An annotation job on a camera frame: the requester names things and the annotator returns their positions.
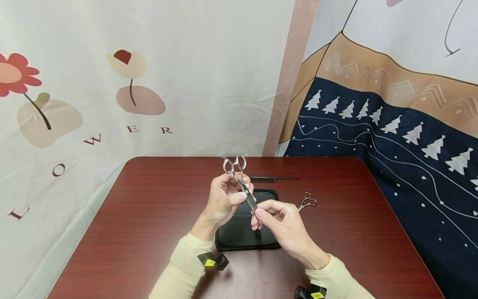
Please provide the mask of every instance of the beige sleeve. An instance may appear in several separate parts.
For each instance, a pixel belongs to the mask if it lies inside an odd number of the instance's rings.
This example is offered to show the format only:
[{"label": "beige sleeve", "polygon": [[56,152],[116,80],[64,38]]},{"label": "beige sleeve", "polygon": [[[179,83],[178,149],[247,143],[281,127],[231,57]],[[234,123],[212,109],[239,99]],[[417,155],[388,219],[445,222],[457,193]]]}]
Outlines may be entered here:
[{"label": "beige sleeve", "polygon": [[345,268],[344,263],[330,255],[330,263],[320,270],[306,269],[310,283],[327,289],[327,299],[374,299]]},{"label": "beige sleeve", "polygon": [[149,299],[190,299],[204,275],[204,265],[197,256],[210,252],[211,248],[212,241],[199,240],[191,233],[182,238]]}]

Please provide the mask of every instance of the wooden table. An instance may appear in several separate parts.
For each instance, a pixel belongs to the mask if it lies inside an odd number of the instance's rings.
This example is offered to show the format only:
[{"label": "wooden table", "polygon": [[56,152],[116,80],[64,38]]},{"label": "wooden table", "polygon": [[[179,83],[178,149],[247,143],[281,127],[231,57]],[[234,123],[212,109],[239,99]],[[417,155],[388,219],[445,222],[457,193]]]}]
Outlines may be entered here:
[{"label": "wooden table", "polygon": [[[138,157],[116,180],[49,299],[146,299],[177,242],[205,207],[217,157]],[[365,165],[355,158],[256,157],[251,176],[300,180],[256,183],[296,205],[311,237],[339,257],[376,298],[443,298]],[[291,299],[308,286],[304,267],[282,249],[227,252],[224,272],[208,272],[194,298]]]}]

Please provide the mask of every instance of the red flower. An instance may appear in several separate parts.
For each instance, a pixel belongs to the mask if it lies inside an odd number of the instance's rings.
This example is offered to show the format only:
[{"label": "red flower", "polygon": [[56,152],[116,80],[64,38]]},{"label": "red flower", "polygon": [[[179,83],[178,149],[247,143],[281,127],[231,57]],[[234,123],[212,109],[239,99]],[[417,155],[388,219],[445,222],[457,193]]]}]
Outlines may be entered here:
[{"label": "red flower", "polygon": [[10,91],[26,93],[26,85],[40,86],[42,82],[32,75],[40,72],[29,67],[28,60],[21,54],[13,53],[8,60],[0,54],[0,97],[8,96]]}]

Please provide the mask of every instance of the yellow label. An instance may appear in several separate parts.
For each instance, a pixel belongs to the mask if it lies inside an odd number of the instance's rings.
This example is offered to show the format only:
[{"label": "yellow label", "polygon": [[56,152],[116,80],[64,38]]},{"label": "yellow label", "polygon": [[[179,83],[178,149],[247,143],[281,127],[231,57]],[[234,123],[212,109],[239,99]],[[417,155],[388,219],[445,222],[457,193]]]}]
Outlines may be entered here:
[{"label": "yellow label", "polygon": [[310,295],[311,295],[312,298],[314,298],[314,299],[323,299],[323,298],[325,298],[324,295],[322,295],[321,292],[312,293],[312,294],[310,294]]},{"label": "yellow label", "polygon": [[215,263],[216,263],[216,262],[213,261],[213,260],[207,260],[205,266],[206,266],[206,267],[212,267],[212,266],[214,266]]}]

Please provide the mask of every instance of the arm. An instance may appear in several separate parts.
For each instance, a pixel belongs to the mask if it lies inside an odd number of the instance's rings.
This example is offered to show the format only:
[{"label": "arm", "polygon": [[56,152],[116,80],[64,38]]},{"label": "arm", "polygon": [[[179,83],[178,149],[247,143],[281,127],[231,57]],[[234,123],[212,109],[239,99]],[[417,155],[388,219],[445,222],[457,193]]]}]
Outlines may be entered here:
[{"label": "arm", "polygon": [[373,299],[347,271],[344,263],[324,252],[310,238],[297,207],[267,200],[258,204],[252,216],[252,229],[265,224],[282,248],[305,266],[311,284],[327,289],[327,299]]},{"label": "arm", "polygon": [[[253,192],[249,177],[244,183]],[[212,248],[216,230],[234,215],[237,205],[246,199],[232,174],[224,174],[211,183],[206,208],[191,232],[183,237],[174,250],[170,262],[154,285],[149,299],[190,299],[204,275],[204,265],[197,258]]]}]

